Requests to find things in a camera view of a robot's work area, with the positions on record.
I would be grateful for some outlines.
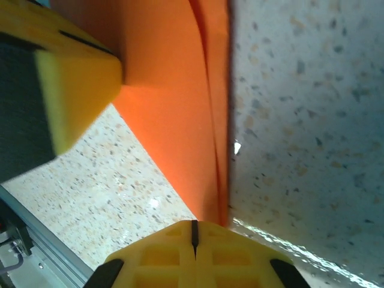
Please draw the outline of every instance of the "speckled floor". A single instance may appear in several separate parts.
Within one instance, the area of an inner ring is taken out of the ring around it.
[[[234,222],[383,286],[384,1],[234,3]]]
[[[384,286],[384,0],[232,3],[232,227],[313,287]],[[193,218],[114,107],[5,187],[92,268]]]

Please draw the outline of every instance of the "orange sheet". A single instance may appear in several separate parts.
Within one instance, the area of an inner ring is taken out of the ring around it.
[[[115,107],[194,215],[225,226],[226,0],[51,5],[120,57],[125,85]]]

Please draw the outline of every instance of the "black rubber pad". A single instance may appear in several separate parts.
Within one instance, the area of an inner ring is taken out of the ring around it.
[[[34,52],[0,33],[0,183],[54,159]]]
[[[121,259],[113,259],[99,266],[85,283],[84,288],[112,288],[124,264]]]
[[[272,259],[271,265],[285,288],[311,288],[292,264],[280,259]]]

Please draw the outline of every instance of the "cable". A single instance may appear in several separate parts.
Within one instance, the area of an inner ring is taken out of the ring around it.
[[[4,245],[7,245],[8,243],[11,243],[11,242],[13,242],[13,240],[11,238],[9,238],[9,239],[7,239],[5,241],[2,241],[2,242],[0,242],[0,247],[4,246]]]
[[[17,249],[17,246],[14,245],[13,243],[11,244],[11,246],[12,246],[12,250],[17,254],[17,259],[19,261],[15,265],[11,265],[11,266],[4,267],[4,268],[0,269],[0,275],[8,273],[12,270],[15,270],[15,269],[19,268],[20,266],[22,266],[24,263],[24,258],[22,256],[21,252],[19,251],[19,249]]]

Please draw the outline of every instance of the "black slot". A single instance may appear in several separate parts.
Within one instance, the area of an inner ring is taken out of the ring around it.
[[[192,220],[191,224],[191,243],[193,246],[194,251],[194,258],[196,259],[196,253],[197,253],[197,246],[199,245],[199,227],[198,227],[198,221]]]

